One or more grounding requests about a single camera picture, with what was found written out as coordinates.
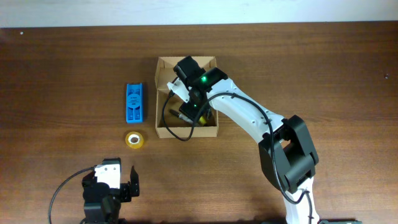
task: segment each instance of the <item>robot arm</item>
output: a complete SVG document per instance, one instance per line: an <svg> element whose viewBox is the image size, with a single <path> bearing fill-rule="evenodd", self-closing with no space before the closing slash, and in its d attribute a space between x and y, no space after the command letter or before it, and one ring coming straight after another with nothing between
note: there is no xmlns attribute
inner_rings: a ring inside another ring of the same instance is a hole
<svg viewBox="0 0 398 224"><path fill-rule="evenodd" d="M124 219L119 219L121 203L131 202L132 197L139 196L139 179L134 166L131 167L130 182L122 184L120 178L120 158L104 159L83 178L81 184L86 218L81 223L126 223Z"/></svg>
<svg viewBox="0 0 398 224"><path fill-rule="evenodd" d="M174 71L178 79L167 84L169 90L193 108L206 106L207 99L219 93L235 93L255 102L221 70L213 68L206 72L191 57L180 61ZM270 133L269 126L258 108L244 100L233 96L217 96L209 102L210 107L230 117L258 143L262 171L275 188L285 191L287 196L295 201L302 196L303 191L309 192L309 200L302 200L298 204L292 204L284 198L287 223L308 223L310 210L312 223L318 223L319 216L315 211L312 194L318 155L305 123L296 115L285 119L258 103L255 104L265 111L273 133ZM275 164L282 189L277 184L272 168L270 136L274 138ZM282 148L280 143L289 140L290 144Z"/></svg>

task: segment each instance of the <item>wooden table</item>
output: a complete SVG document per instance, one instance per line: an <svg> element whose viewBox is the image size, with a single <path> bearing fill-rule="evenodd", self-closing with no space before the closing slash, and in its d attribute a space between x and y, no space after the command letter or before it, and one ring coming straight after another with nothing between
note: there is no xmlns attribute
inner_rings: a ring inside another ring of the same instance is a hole
<svg viewBox="0 0 398 224"><path fill-rule="evenodd" d="M217 138L157 137L157 57L176 55L215 55L242 91L306 121L322 218L398 221L398 22L3 29L0 41L1 223L45 223L58 185L106 157L122 159L123 182L132 165L140 175L130 221L284 217L257 144L226 116ZM126 124L127 83L144 84L142 124ZM124 142L133 130L140 150ZM84 217L82 177L53 223Z"/></svg>

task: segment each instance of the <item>blue plastic container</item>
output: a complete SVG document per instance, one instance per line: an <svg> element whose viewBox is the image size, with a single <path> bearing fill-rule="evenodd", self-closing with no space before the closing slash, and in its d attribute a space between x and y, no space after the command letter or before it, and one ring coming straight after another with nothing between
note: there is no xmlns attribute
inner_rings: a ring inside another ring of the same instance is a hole
<svg viewBox="0 0 398 224"><path fill-rule="evenodd" d="M142 123L144 121L144 98L142 83L127 84L126 91L126 122Z"/></svg>

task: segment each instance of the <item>cardboard box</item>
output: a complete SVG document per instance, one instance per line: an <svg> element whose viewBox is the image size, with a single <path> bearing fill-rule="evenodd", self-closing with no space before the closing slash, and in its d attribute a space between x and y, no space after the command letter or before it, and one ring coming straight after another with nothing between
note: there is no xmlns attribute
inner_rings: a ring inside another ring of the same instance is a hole
<svg viewBox="0 0 398 224"><path fill-rule="evenodd" d="M160 138L174 138L169 131L164 127L162 121L162 108L169 94L169 89L167 88L167 83L172 82L177 75L174 73L173 68L176 66L177 62L181 61L184 57L159 57L157 62L156 74L155 74L155 85L156 85L156 123L155 128L157 135ZM192 57L196 60L200 67L204 68L206 71L216 67L215 57ZM191 124L182 121L170 114L169 109L174 109L178 111L183 101L177 95L174 95L169 102L164 111L164 117L170 130L172 130L176 135L186 138L191 131ZM208 121L207 125L204 127L195 127L192 137L217 137L218 133L218 112L213 110L213 117Z"/></svg>

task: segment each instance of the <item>black cable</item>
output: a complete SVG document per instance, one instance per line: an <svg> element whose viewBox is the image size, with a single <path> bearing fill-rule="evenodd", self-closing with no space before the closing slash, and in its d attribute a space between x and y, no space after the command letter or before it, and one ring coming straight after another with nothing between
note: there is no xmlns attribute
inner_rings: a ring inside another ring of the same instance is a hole
<svg viewBox="0 0 398 224"><path fill-rule="evenodd" d="M82 169L81 171L77 172L76 174L71 175L70 177L68 177L68 179L66 179L64 182L62 182L62 184L58 187L58 189L55 191L54 195L51 198L51 202L50 202L50 206L49 206L49 223L52 224L51 222L51 209L52 209L52 204L54 203L55 197L57 196L58 192L61 190L61 188L72 178L76 177L77 175L89 171L89 170L94 170L94 167L90 167L90 168L86 168L86 169Z"/></svg>
<svg viewBox="0 0 398 224"><path fill-rule="evenodd" d="M308 204L310 206L310 214L308 216L308 224L311 224L313 217L312 217L312 203L311 203L311 198L310 198L310 192L305 190L304 193L307 196Z"/></svg>
<svg viewBox="0 0 398 224"><path fill-rule="evenodd" d="M85 224L85 223L86 223L86 221L87 221L87 218L84 218L84 219L82 219L82 220L80 221L80 223L79 223L79 224Z"/></svg>
<svg viewBox="0 0 398 224"><path fill-rule="evenodd" d="M235 94L235 93L217 93L217 94L213 95L212 97L210 97L209 99L207 99L206 102L202 105L202 107L200 108L200 110L199 110L197 116L195 117L195 119L193 119L193 123L192 123L192 127L191 127L191 132L190 132L189 136L188 136L187 138L185 138L185 139L182 139L182 138L178 137L176 134L174 134L174 133L169 129L169 127L167 126L167 124L166 124L166 122L165 122L165 119L164 119L164 109L165 109L166 104L167 104L167 102L169 101L169 99L170 99L171 97L173 97L173 96L174 96L174 92L173 92L173 91L170 91L169 97L167 98L165 104L163 105L162 119L163 119L163 123L164 123L166 129L167 129L174 137L176 137L178 140L181 140L181 141L188 141L188 140L191 138L192 133L193 133L193 129L195 128L195 124L199 121L200 115L202 114L203 110L206 108L207 104L208 104L212 99L214 99L214 98L216 98L216 97L218 97L218 96L231 96L231 98L236 97L236 98L239 98L239 99L241 99L241 100L244 100L244 101L250 103L250 104L253 105L255 108L257 108L257 109L260 111L260 113L262 114L262 116L266 119L266 124L268 124L268 127L269 127L269 133L270 133L270 136L271 136L269 142L270 142L270 145L271 145L271 149L270 149L270 150L271 150L272 168L273 168L273 170L274 170L274 175L275 175L275 177L276 177L276 181L277 181L277 183L278 183L279 190L280 190L280 192L282 193L282 195L284 196L284 198L286 199L286 201L288 201L288 202L290 202L290 203L292 203L292 204L294 204L294 205L296 205L296 204L298 204L298 203L301 202L301 200L303 199L303 197L304 197L304 195L305 195L305 191L302 192L301 196L298 198L297 201L294 201L294 200L292 200L291 198L289 198L289 196L287 196L286 192L285 192L285 191L283 190L283 188L282 188L282 184L280 184L280 180L279 180L279 178L278 178L278 172L277 172L277 169L276 169L276 159L275 159L275 149L274 149L274 135L273 135L274 130L273 130L273 128L272 128L270 119L268 118L268 116L266 115L266 113L264 112L264 110L263 110L257 103L255 103L255 102L253 102L252 100L249 100L249 99L247 99L247 98L245 98L245 97L243 97L243 96L239 96L239 95L237 95L237 94Z"/></svg>

